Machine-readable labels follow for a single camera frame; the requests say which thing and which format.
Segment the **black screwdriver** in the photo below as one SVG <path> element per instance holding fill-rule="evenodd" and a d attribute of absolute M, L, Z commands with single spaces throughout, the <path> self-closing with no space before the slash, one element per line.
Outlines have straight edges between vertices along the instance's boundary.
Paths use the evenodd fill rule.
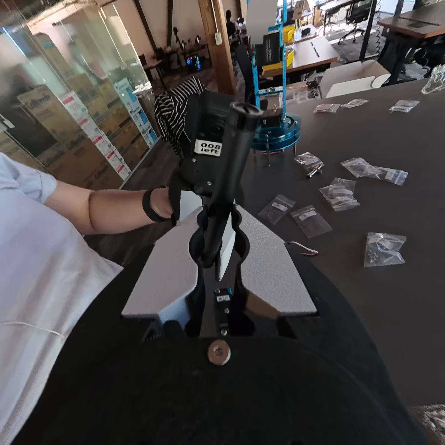
<path fill-rule="evenodd" d="M 200 258 L 204 269 L 212 266 L 220 249 L 261 115 L 261 110 L 249 103 L 230 105 L 222 137 L 220 167 L 207 211 L 204 250 Z"/>

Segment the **yellow box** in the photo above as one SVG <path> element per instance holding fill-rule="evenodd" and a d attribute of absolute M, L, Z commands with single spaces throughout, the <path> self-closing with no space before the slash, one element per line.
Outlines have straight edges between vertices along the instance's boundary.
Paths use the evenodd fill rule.
<path fill-rule="evenodd" d="M 292 65 L 293 62 L 294 58 L 293 45 L 294 45 L 295 33 L 296 33 L 295 23 L 283 27 L 282 37 L 283 37 L 283 45 L 285 47 L 286 67 Z"/>

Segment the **person's left hand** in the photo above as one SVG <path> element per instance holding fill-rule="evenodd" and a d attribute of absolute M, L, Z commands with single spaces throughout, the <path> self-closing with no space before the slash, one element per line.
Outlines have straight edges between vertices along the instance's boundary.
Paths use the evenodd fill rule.
<path fill-rule="evenodd" d="M 169 188 L 153 189 L 150 196 L 150 205 L 159 218 L 163 220 L 170 219 L 174 211 L 170 202 Z"/>

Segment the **striped black white cloth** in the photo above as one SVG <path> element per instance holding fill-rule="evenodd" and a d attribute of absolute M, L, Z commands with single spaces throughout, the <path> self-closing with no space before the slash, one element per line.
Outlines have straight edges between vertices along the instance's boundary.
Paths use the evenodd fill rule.
<path fill-rule="evenodd" d="M 157 95 L 154 115 L 164 142 L 169 142 L 174 153 L 184 158 L 180 138 L 185 136 L 186 108 L 189 98 L 205 91 L 202 82 L 195 76 L 183 81 L 168 92 Z"/>

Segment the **black wristband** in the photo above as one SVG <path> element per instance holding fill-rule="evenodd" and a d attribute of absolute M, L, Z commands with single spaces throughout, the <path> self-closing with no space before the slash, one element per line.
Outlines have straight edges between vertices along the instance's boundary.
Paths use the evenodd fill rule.
<path fill-rule="evenodd" d="M 165 222 L 167 220 L 170 219 L 170 217 L 163 217 L 161 215 L 159 215 L 153 208 L 151 205 L 151 195 L 153 193 L 153 191 L 156 190 L 155 188 L 146 190 L 142 196 L 142 208 L 143 211 L 145 212 L 145 214 L 147 215 L 147 217 L 154 223 L 161 223 L 161 222 Z"/>

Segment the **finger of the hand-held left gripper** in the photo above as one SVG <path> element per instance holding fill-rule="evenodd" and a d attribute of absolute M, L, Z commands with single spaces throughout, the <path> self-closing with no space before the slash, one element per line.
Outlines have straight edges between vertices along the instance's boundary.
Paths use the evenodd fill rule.
<path fill-rule="evenodd" d="M 192 191 L 181 191 L 179 223 L 197 223 L 197 217 L 203 210 L 203 199 Z"/>
<path fill-rule="evenodd" d="M 224 233 L 222 236 L 222 243 L 219 253 L 215 261 L 216 279 L 220 282 L 225 274 L 225 271 L 229 265 L 232 251 L 235 245 L 236 232 L 232 225 L 232 215 L 229 214 Z"/>

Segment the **stack of cardboard boxes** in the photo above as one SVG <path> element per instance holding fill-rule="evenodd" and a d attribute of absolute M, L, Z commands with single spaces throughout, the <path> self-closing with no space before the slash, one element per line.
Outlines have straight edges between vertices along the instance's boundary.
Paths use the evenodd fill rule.
<path fill-rule="evenodd" d="M 93 190 L 120 188 L 157 142 L 131 45 L 108 30 L 1 26 L 1 153 Z"/>

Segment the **clear bag of metal nuts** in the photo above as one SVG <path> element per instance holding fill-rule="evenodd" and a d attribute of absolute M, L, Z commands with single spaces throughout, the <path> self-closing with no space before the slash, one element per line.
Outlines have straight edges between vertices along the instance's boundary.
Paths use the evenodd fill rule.
<path fill-rule="evenodd" d="M 432 442 L 444 445 L 445 404 L 416 405 L 412 410 Z"/>

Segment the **long clear screw bag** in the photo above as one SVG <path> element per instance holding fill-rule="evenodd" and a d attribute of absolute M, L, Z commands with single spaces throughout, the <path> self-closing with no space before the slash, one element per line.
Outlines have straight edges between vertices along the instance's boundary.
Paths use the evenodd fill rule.
<path fill-rule="evenodd" d="M 373 166 L 363 158 L 348 159 L 340 164 L 356 178 L 373 178 L 402 186 L 408 177 L 406 171 Z"/>

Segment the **wooden table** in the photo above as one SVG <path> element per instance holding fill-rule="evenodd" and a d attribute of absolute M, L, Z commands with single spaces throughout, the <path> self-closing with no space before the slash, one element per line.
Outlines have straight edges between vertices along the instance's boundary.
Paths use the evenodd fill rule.
<path fill-rule="evenodd" d="M 304 70 L 325 66 L 338 62 L 339 54 L 324 37 L 312 38 L 299 43 L 285 46 L 286 52 L 291 52 L 291 64 L 286 73 L 299 73 Z"/>
<path fill-rule="evenodd" d="M 437 66 L 444 60 L 445 2 L 416 1 L 413 10 L 378 22 L 385 44 L 377 59 L 389 73 L 387 85 L 399 83 L 399 75 L 412 61 Z"/>

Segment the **white cardboard box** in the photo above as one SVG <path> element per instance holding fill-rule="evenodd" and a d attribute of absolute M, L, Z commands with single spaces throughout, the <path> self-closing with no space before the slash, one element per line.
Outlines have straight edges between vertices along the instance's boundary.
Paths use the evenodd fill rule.
<path fill-rule="evenodd" d="M 391 73 L 375 60 L 357 61 L 327 69 L 320 81 L 321 98 L 380 88 Z"/>

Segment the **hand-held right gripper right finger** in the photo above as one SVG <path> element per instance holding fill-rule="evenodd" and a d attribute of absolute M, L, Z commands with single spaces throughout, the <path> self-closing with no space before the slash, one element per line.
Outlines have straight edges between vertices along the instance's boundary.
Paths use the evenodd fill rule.
<path fill-rule="evenodd" d="M 316 315 L 286 242 L 238 204 L 232 225 L 237 264 L 228 313 L 230 334 L 249 337 L 281 326 L 285 318 Z"/>

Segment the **servo with blue bracket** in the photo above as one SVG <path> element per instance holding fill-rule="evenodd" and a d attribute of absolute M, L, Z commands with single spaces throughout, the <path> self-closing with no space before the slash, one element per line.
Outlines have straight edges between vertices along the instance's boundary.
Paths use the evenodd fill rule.
<path fill-rule="evenodd" d="M 233 292 L 231 288 L 217 288 L 213 294 L 216 331 L 223 337 L 230 334 L 229 314 Z"/>

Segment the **dark grey desk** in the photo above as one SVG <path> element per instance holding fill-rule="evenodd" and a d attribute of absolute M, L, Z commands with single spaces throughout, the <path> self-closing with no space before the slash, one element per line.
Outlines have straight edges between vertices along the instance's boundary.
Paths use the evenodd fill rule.
<path fill-rule="evenodd" d="M 270 169 L 248 161 L 249 213 L 284 192 L 296 207 L 316 204 L 333 226 L 316 237 L 321 255 L 313 260 L 286 244 L 316 315 L 282 319 L 284 336 L 275 325 L 229 336 L 232 357 L 223 366 L 206 357 L 210 337 L 187 338 L 174 328 L 145 341 L 148 320 L 120 311 L 153 249 L 146 247 L 88 310 L 97 350 L 66 406 L 123 425 L 217 412 L 266 419 L 260 423 L 347 407 L 404 412 L 399 393 L 407 402 L 444 402 L 444 95 L 424 98 L 405 116 L 387 110 L 407 93 L 420 97 L 420 85 L 366 93 L 367 105 L 330 117 L 303 106 L 303 147 L 313 142 L 327 161 L 324 179 L 304 181 L 284 160 Z M 340 164 L 353 158 L 408 177 L 402 186 L 356 178 Z M 360 206 L 331 208 L 319 189 L 336 177 L 356 181 Z M 405 264 L 365 268 L 369 232 L 406 236 Z"/>

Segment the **person's left forearm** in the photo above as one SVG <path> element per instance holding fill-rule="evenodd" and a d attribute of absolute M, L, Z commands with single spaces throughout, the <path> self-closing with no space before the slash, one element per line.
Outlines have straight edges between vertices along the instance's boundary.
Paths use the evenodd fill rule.
<path fill-rule="evenodd" d="M 150 225 L 145 191 L 90 191 L 59 182 L 45 206 L 66 218 L 81 235 L 112 235 Z"/>

